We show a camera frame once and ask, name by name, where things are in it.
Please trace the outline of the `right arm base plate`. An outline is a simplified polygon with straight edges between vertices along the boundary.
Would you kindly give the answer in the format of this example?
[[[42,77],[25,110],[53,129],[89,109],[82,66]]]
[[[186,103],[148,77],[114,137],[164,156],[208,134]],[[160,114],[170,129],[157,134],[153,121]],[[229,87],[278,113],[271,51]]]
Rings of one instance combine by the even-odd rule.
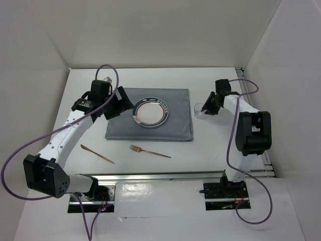
[[[232,188],[225,188],[222,183],[204,183],[199,193],[204,195],[207,211],[233,210],[237,205],[239,209],[251,208],[245,182]]]

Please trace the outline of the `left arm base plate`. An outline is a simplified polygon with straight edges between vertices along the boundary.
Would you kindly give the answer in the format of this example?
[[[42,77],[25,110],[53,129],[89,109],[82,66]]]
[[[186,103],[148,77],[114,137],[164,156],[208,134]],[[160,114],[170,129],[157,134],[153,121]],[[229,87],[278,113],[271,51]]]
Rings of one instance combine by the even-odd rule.
[[[102,210],[103,213],[114,212],[115,207],[115,182],[98,182],[94,191],[80,192],[80,188],[68,188],[70,195],[67,213],[81,213],[81,207],[77,197],[73,195],[77,192],[77,197],[81,200],[85,213],[97,213]]]

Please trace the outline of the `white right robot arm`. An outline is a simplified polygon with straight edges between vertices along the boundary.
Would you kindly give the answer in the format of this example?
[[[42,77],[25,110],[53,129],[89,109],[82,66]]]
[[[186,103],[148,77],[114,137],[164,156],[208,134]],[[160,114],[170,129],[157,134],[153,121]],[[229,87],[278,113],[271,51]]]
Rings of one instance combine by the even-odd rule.
[[[270,149],[271,115],[259,111],[242,99],[242,94],[232,91],[230,80],[215,81],[215,92],[211,92],[201,113],[217,115],[220,109],[234,115],[228,150],[228,168],[220,178],[219,191],[222,197],[234,197],[245,188],[245,174],[250,170],[256,156]]]

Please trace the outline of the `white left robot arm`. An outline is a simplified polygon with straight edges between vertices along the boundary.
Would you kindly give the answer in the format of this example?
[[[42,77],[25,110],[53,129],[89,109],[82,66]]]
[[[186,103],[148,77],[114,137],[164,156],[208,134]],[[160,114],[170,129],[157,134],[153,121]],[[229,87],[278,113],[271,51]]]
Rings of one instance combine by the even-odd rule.
[[[97,198],[100,188],[96,178],[69,175],[64,167],[80,138],[101,115],[109,120],[133,108],[124,88],[113,89],[110,82],[110,79],[93,80],[91,89],[73,104],[64,129],[36,155],[25,157],[23,165],[29,189],[55,198],[75,192],[87,200]]]

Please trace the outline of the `white plate green red rim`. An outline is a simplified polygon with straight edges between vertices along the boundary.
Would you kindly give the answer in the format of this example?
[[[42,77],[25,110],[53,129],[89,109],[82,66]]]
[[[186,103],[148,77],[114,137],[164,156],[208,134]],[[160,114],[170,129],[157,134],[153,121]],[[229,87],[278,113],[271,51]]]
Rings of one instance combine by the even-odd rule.
[[[169,117],[168,105],[156,97],[145,97],[139,100],[133,110],[133,119],[145,128],[155,128],[165,123]]]

